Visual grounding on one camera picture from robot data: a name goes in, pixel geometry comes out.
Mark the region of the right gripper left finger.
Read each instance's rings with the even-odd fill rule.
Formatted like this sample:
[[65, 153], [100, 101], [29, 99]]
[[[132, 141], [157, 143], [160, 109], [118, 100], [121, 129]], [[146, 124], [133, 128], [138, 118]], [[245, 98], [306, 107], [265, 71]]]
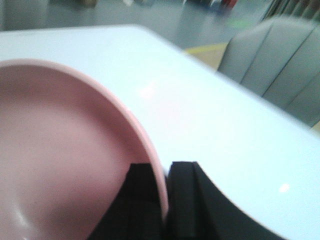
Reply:
[[163, 224], [158, 188], [149, 163], [133, 163], [91, 240], [161, 240]]

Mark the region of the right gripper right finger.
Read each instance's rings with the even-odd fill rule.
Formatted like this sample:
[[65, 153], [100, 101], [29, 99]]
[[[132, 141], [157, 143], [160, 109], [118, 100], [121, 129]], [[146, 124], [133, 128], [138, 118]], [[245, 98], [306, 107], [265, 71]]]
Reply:
[[167, 179], [171, 240], [279, 240], [236, 207], [197, 162], [176, 161]]

